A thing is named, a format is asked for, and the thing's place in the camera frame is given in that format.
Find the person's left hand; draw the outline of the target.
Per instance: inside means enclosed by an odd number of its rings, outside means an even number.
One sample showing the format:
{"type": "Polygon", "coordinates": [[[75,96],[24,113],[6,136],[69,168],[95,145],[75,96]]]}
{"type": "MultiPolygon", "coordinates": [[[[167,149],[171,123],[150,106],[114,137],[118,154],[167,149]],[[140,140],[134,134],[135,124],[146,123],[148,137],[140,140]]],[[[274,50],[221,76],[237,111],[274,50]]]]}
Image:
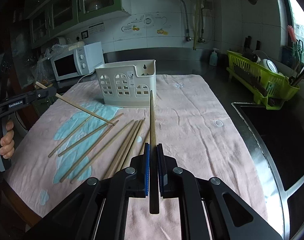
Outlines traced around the person's left hand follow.
{"type": "Polygon", "coordinates": [[[7,133],[0,139],[0,155],[4,159],[10,159],[14,154],[14,123],[12,120],[9,120],[6,124],[7,133]]]}

